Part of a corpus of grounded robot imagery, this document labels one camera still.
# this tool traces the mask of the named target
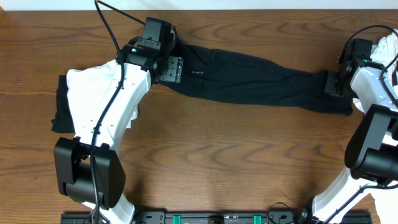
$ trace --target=black garment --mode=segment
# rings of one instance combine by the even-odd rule
[[[312,74],[284,68],[249,55],[185,45],[177,40],[171,55],[183,58],[180,83],[160,82],[196,98],[227,103],[298,106],[322,113],[350,115],[352,99],[324,93],[327,72]],[[66,78],[60,76],[52,131],[74,133]]]

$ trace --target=wooden table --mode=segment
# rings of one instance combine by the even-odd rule
[[[398,27],[397,11],[131,11],[163,18],[189,44],[271,59],[285,67],[337,70],[346,39],[372,24]],[[119,43],[142,26],[104,12]],[[388,32],[370,30],[378,40]],[[0,21],[0,222],[58,223],[87,211],[57,189],[51,132],[59,74],[115,56],[95,11],[6,12]],[[233,105],[189,98],[156,85],[125,132],[119,157],[124,193],[138,209],[300,208],[344,167],[347,142],[363,114]],[[356,206],[372,212],[373,199]]]

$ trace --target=white wall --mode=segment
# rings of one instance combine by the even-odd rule
[[[94,0],[0,0],[6,11],[94,10]],[[103,0],[118,9],[398,9],[398,0]]]

